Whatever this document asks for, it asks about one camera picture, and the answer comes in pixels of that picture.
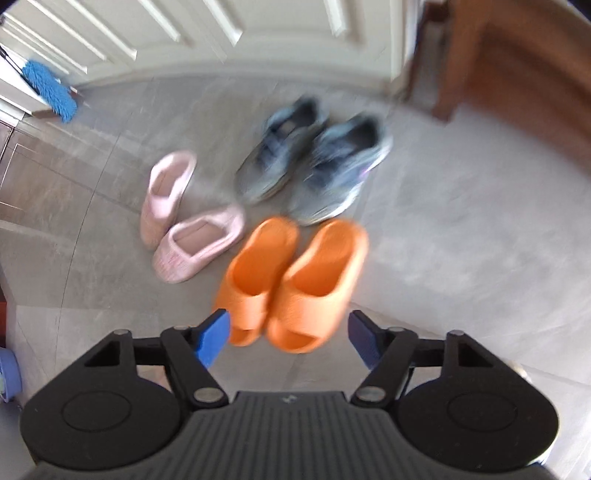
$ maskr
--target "wooden furniture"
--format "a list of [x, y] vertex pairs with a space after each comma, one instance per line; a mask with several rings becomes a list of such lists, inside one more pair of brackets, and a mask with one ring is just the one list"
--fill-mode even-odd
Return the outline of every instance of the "wooden furniture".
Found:
[[432, 113], [497, 114], [591, 166], [591, 23], [556, 0], [450, 0]]

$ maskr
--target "white door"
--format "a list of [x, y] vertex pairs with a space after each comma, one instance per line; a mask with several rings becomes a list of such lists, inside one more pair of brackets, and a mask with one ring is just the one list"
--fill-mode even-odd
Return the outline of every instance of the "white door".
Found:
[[403, 1], [19, 0], [0, 43], [74, 85], [222, 63], [388, 81], [401, 71]]
[[396, 78], [403, 0], [179, 0], [203, 18], [228, 60]]
[[72, 84], [171, 64], [219, 62], [194, 21], [154, 0], [20, 0], [5, 14], [0, 43]]

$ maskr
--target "gray tile floor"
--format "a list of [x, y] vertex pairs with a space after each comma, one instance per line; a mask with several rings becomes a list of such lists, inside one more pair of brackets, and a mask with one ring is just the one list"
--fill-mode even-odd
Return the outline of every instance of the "gray tile floor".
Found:
[[[161, 283], [138, 236], [150, 168], [172, 150], [196, 152], [199, 166], [180, 218], [230, 202], [233, 174], [261, 122], [303, 93], [319, 95], [335, 121], [374, 112], [395, 138], [392, 154], [345, 214], [371, 239], [352, 308], [423, 334], [463, 329], [522, 362], [563, 418], [550, 465], [562, 478], [588, 478], [589, 175], [468, 107], [444, 125], [409, 106], [333, 87], [152, 80], [83, 92], [69, 125], [20, 125], [0, 161], [0, 265], [14, 300], [8, 335], [24, 376], [23, 399], [115, 328], [156, 335], [207, 316], [239, 247], [188, 282]], [[280, 212], [287, 195], [249, 209], [250, 227]], [[212, 370], [231, 393], [350, 393], [366, 375], [344, 323], [308, 355], [284, 354], [263, 338], [227, 347]]]

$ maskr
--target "sneaker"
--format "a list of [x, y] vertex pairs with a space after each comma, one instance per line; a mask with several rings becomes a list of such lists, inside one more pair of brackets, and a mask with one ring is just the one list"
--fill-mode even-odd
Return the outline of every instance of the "sneaker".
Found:
[[245, 203], [275, 195], [289, 180], [295, 163], [324, 129], [328, 114], [315, 98], [302, 97], [274, 113], [265, 124], [261, 143], [236, 172], [236, 192]]
[[314, 141], [311, 163], [294, 186], [289, 215], [300, 225], [312, 225], [343, 213], [391, 149], [392, 137], [373, 116], [356, 115], [328, 128]]

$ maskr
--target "orange slide sandal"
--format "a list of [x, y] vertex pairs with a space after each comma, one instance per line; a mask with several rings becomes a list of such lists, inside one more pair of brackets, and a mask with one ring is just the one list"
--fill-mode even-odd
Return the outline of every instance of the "orange slide sandal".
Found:
[[281, 279], [267, 326], [269, 341], [290, 353], [325, 343], [345, 313], [368, 248], [359, 225], [346, 220], [322, 225]]
[[213, 310], [230, 313], [230, 343], [246, 346], [261, 334], [272, 296], [296, 252], [299, 230], [286, 218], [272, 217], [255, 228], [232, 260]]

